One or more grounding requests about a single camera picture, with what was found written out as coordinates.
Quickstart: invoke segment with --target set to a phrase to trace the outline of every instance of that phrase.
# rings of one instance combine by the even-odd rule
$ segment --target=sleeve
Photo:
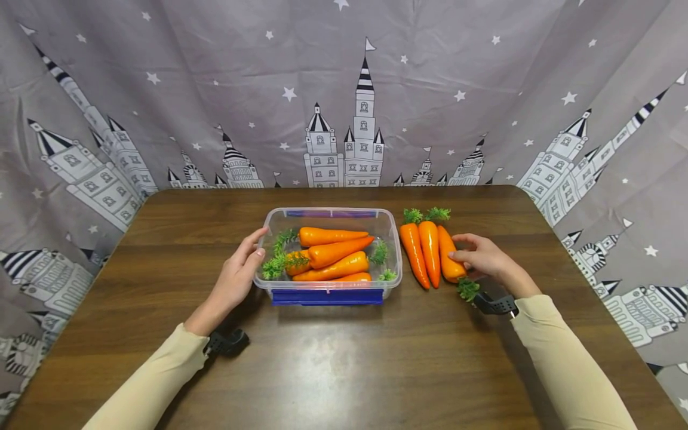
[[[566,325],[552,299],[516,300],[513,327],[567,430],[636,429],[612,383]]]
[[[153,429],[182,386],[203,368],[207,337],[179,324],[155,353],[100,407],[84,430]]]

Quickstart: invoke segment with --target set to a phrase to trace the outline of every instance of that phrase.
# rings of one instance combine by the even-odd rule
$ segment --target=spire
[[[378,132],[375,133],[375,138],[373,139],[373,143],[381,143],[385,144],[385,139],[383,139],[383,135],[380,132],[380,129],[378,128]]]

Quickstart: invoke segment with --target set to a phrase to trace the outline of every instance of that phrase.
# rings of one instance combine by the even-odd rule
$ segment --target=clear plastic container
[[[272,258],[272,247],[277,236],[289,228],[301,227],[335,228],[341,230],[363,230],[375,237],[366,254],[375,249],[380,240],[389,248],[387,263],[383,266],[370,265],[370,282],[296,282],[284,274],[282,278],[267,280],[261,271],[255,275],[254,282],[272,297],[275,305],[354,305],[381,304],[399,285],[402,277],[401,245],[394,217],[385,209],[376,208],[276,208],[270,211],[265,220],[268,233],[260,240],[259,246],[266,249],[266,258]],[[285,247],[286,252],[301,249],[294,241]],[[396,273],[391,281],[378,281],[385,270]]]

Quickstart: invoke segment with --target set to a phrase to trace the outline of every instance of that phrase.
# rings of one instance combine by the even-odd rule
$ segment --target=right hand
[[[462,262],[466,269],[474,269],[471,277],[490,276],[502,284],[516,299],[542,294],[530,275],[486,237],[470,233],[452,236],[456,242],[466,242],[470,247],[451,253],[455,261]]]

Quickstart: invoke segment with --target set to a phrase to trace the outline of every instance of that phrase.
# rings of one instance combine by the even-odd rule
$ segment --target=curtain
[[[688,417],[681,0],[0,0],[0,420],[151,194],[510,184]]]

